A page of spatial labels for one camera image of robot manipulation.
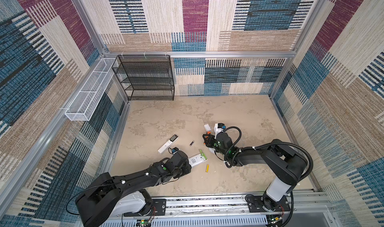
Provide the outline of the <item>green battery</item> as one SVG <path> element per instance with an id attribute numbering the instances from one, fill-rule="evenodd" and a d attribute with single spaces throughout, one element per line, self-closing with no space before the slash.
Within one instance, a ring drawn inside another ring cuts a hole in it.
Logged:
<path id="1" fill-rule="evenodd" d="M 205 153 L 200 149 L 200 154 L 201 154 L 201 157 L 204 159 L 204 161 L 207 160 L 207 157 L 205 155 Z"/>

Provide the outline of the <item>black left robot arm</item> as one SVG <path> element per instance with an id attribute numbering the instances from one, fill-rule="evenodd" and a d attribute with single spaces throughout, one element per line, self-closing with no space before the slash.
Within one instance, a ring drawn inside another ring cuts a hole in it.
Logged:
<path id="1" fill-rule="evenodd" d="M 191 172 L 188 156 L 181 150 L 170 158 L 154 162 L 143 171 L 124 176 L 98 176 L 75 200 L 84 227 L 99 227 L 111 215 L 118 201 L 148 187 L 179 179 Z"/>

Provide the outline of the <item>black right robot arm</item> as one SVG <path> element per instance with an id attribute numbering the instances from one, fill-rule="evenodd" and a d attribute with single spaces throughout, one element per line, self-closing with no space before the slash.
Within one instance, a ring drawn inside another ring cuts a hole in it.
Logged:
<path id="1" fill-rule="evenodd" d="M 263 199 L 279 202 L 290 193 L 296 185 L 313 170 L 311 155 L 301 146 L 274 139 L 260 146 L 239 148 L 226 132 L 203 135 L 206 147 L 223 155 L 227 168 L 249 164 L 266 164 L 276 175 L 265 191 Z"/>

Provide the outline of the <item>slim white remote black screen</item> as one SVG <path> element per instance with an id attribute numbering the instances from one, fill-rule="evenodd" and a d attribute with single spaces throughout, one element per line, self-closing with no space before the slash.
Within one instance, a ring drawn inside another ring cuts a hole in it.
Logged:
<path id="1" fill-rule="evenodd" d="M 174 134 L 161 148 L 158 149 L 158 153 L 164 153 L 178 138 L 179 136 Z"/>

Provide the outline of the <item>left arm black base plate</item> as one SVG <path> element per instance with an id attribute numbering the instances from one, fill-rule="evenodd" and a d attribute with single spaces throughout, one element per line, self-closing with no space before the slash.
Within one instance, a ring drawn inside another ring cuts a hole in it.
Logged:
<path id="1" fill-rule="evenodd" d="M 138 213 L 124 213 L 124 217 L 150 217 L 155 213 L 155 217 L 166 214 L 167 200 L 154 199 L 151 204 L 145 205 Z"/>

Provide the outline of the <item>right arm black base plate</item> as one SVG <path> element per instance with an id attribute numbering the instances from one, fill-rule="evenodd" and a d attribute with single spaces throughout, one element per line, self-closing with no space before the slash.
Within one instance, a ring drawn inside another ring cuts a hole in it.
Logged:
<path id="1" fill-rule="evenodd" d="M 289 212 L 291 210 L 287 196 L 283 196 L 280 201 L 276 202 L 267 195 L 246 195 L 245 201 L 250 213 Z"/>

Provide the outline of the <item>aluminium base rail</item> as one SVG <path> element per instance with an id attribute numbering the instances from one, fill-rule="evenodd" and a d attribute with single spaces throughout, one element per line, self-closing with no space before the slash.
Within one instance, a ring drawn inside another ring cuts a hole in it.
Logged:
<path id="1" fill-rule="evenodd" d="M 293 216 L 289 227 L 336 227 L 331 203 L 323 192 L 313 190 L 294 191 Z M 166 197 L 152 220 L 153 227 L 264 227 L 271 223 L 280 226 L 275 217 L 287 220 L 291 202 L 276 212 L 264 212 L 257 208 L 251 212 L 246 194 Z"/>

